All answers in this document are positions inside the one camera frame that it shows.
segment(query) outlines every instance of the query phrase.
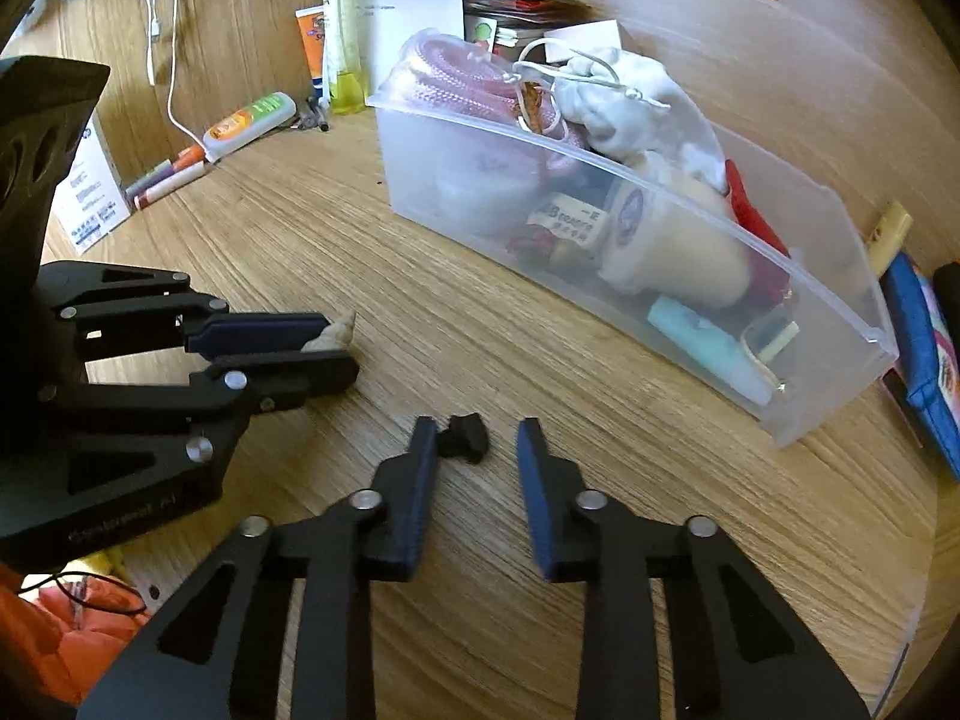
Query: white paper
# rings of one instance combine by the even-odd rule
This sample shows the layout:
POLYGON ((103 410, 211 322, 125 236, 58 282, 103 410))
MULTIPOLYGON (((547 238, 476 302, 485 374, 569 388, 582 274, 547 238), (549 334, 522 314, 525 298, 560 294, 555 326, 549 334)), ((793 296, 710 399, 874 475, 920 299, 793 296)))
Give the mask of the white paper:
POLYGON ((463 0, 357 0, 360 59, 375 92, 400 59, 400 49, 422 29, 464 37, 463 0))
POLYGON ((90 119, 69 175, 54 191, 54 215, 80 253, 130 217, 101 138, 90 119))
MULTIPOLYGON (((570 43, 575 49, 582 52, 595 52, 597 49, 622 49, 620 43, 620 25, 615 20, 606 22, 578 23, 575 26, 564 26, 561 29, 551 29, 544 33, 544 37, 559 38, 570 43)), ((556 43, 546 44, 546 61, 551 65, 557 62, 568 62, 573 59, 574 53, 558 46, 556 43)))

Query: yellow bottle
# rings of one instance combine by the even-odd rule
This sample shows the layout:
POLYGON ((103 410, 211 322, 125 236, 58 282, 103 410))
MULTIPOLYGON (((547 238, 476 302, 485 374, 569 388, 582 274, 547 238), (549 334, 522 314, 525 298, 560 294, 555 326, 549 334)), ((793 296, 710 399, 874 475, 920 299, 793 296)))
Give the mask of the yellow bottle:
POLYGON ((367 76, 360 65, 356 0, 323 0, 325 18, 325 83, 330 111, 358 113, 366 107, 367 76))

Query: silver screw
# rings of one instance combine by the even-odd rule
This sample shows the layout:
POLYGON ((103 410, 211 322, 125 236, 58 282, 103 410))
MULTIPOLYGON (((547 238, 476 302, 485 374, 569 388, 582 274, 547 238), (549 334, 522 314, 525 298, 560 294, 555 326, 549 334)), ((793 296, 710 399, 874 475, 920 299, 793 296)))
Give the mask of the silver screw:
POLYGON ((607 497, 600 490, 584 490, 577 493, 577 506, 588 512, 596 512, 607 504, 607 497))
POLYGON ((376 490, 357 490, 350 495, 350 505, 354 509, 361 509, 362 512, 376 509, 381 503, 383 503, 383 496, 376 490))
POLYGON ((224 374, 224 384, 229 389, 243 389, 247 385, 247 375, 242 370, 228 370, 224 374))
POLYGON ((264 533, 269 530, 270 520, 266 517, 261 517, 259 514, 255 514, 253 517, 247 517, 247 519, 240 523, 240 533, 243 533, 247 538, 263 536, 264 533))
POLYGON ((702 514, 697 514, 697 517, 690 517, 690 522, 686 526, 690 528, 690 533, 693 533, 697 538, 710 538, 719 530, 712 519, 704 517, 702 514))
POLYGON ((194 436, 186 442, 186 456, 194 463, 206 463, 213 457, 213 444, 205 436, 194 436))

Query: wooden desk surface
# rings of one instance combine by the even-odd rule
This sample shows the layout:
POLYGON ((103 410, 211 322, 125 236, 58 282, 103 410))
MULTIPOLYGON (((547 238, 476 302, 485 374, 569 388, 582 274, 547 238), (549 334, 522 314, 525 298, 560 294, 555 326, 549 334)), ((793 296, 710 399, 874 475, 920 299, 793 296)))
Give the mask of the wooden desk surface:
MULTIPOLYGON (((911 0, 588 1, 621 18, 712 119, 834 186, 861 229, 896 196, 918 220, 909 248, 920 264, 956 255, 960 84, 911 0)), ((232 46, 218 2, 187 0, 205 16, 187 33, 195 83, 178 99, 198 129, 302 74, 280 58, 301 61, 289 12, 314 4, 233 1, 232 46), (233 52, 217 58, 230 74, 199 71, 214 45, 233 52)), ((160 128, 141 77, 132 8, 61 6, 17 47, 114 66, 101 112, 127 177, 181 145, 160 128), (91 18, 116 30, 85 37, 91 18)), ((478 410, 493 456, 443 467, 421 571, 374 593, 381 716, 572 717, 583 591, 536 577, 512 453, 517 420, 536 415, 558 454, 639 514, 721 522, 875 702, 925 601, 938 509, 937 472, 880 390, 776 450, 752 418, 670 362, 397 218, 382 180, 369 114, 328 135, 282 133, 90 252, 189 271, 240 311, 359 312, 356 388, 253 420, 223 501, 128 546, 136 578, 167 597, 246 515, 282 523, 320 512, 405 446, 416 415, 478 410)), ((48 256, 72 256, 56 225, 48 256)), ((178 382, 193 364, 170 352, 92 373, 178 382)))

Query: clear plastic bin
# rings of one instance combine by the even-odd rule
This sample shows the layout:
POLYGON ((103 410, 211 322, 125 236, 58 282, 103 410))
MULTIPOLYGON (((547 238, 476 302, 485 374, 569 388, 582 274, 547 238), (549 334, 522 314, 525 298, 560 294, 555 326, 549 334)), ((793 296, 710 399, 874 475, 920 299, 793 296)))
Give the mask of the clear plastic bin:
POLYGON ((591 152, 377 95, 370 103, 398 214, 668 357, 779 445, 896 360, 886 304, 839 197, 723 127, 724 153, 789 258, 702 199, 591 152))

